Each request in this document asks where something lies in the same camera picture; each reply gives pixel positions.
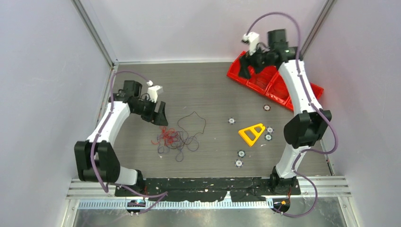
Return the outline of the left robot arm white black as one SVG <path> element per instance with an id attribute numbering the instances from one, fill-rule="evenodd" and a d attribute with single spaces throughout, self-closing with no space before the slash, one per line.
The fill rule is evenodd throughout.
<path id="1" fill-rule="evenodd" d="M 145 97 L 142 97 L 142 84 L 126 80 L 123 88 L 112 93 L 104 116 L 96 129 L 84 141 L 76 142 L 74 154 L 78 177 L 84 182 L 124 184 L 134 196 L 141 195 L 145 183 L 141 171 L 121 165 L 114 144 L 117 135 L 131 114 L 157 126 L 167 126 L 165 102 L 158 102 L 163 87 L 148 82 Z"/>

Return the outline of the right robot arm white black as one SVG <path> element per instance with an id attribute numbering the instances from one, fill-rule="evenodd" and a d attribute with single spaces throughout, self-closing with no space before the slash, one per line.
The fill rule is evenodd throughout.
<path id="1" fill-rule="evenodd" d="M 250 79 L 249 68 L 255 73 L 274 66 L 282 77 L 291 98 L 294 116 L 284 127 L 286 146 L 282 157 L 270 174 L 269 186 L 276 194 L 282 194 L 294 186 L 297 169 L 306 152 L 312 152 L 331 120 L 331 112 L 323 110 L 307 79 L 304 62 L 298 48 L 290 47 L 286 31 L 278 29 L 268 32 L 268 49 L 260 47 L 260 35 L 248 32 L 242 42 L 249 46 L 239 58 L 239 76 Z"/>

